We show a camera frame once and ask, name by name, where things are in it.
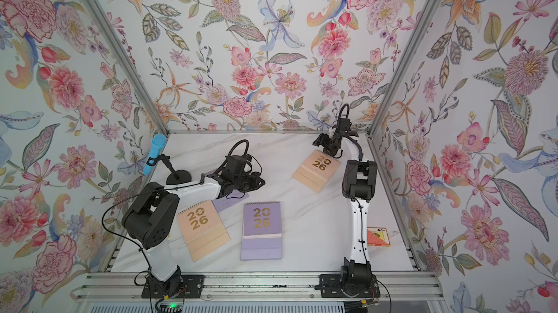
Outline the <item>purple calendar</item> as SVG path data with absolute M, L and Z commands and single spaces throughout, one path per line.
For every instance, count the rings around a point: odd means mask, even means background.
M 213 205 L 218 213 L 221 213 L 227 208 L 230 208 L 241 201 L 245 201 L 249 197 L 247 192 L 239 192 L 234 190 L 231 194 L 226 197 L 218 198 L 213 200 Z
M 283 224 L 279 202 L 244 205 L 241 261 L 283 258 Z

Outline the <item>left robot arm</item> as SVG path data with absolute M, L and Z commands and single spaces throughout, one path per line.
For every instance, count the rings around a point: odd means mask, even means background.
M 261 171 L 254 171 L 252 163 L 257 162 L 252 155 L 244 153 L 225 157 L 224 162 L 213 172 L 202 175 L 197 184 L 192 184 L 192 177 L 186 170 L 176 171 L 168 155 L 149 157 L 144 168 L 145 173 L 153 170 L 161 161 L 170 170 L 167 178 L 167 190 L 157 182 L 147 184 L 137 195 L 132 206 L 122 219 L 122 224 L 133 240 L 140 242 L 140 249 L 148 262 L 148 272 L 159 282 L 169 282 L 179 271 L 179 266 L 171 256 L 167 237 L 171 231 L 180 197 L 189 192 L 203 192 L 209 184 L 207 178 L 215 180 L 219 187 L 216 197 L 211 199 L 216 212 L 237 204 L 249 192 L 254 192 L 265 185 Z

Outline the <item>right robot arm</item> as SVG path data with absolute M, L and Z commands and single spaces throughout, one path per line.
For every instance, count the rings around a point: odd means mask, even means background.
M 346 163 L 341 181 L 341 194 L 350 205 L 352 215 L 351 251 L 341 267 L 341 285 L 372 286 L 373 272 L 369 261 L 367 219 L 376 190 L 377 164 L 364 159 L 364 152 L 351 130 L 349 118 L 339 118 L 331 134 L 321 134 L 315 141 L 324 153 L 337 154 L 347 146 L 351 159 Z

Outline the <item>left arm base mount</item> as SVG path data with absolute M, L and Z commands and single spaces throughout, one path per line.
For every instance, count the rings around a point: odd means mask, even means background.
M 142 285 L 141 298 L 200 298 L 205 279 L 204 275 L 175 275 L 163 282 L 148 275 L 147 283 Z

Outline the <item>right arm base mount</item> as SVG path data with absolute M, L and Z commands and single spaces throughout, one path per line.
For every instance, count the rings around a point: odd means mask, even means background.
M 314 288 L 320 292 L 322 298 L 372 299 L 381 297 L 375 275 L 371 276 L 368 284 L 364 284 L 354 280 L 342 282 L 341 275 L 322 274 L 319 276 L 318 285 Z

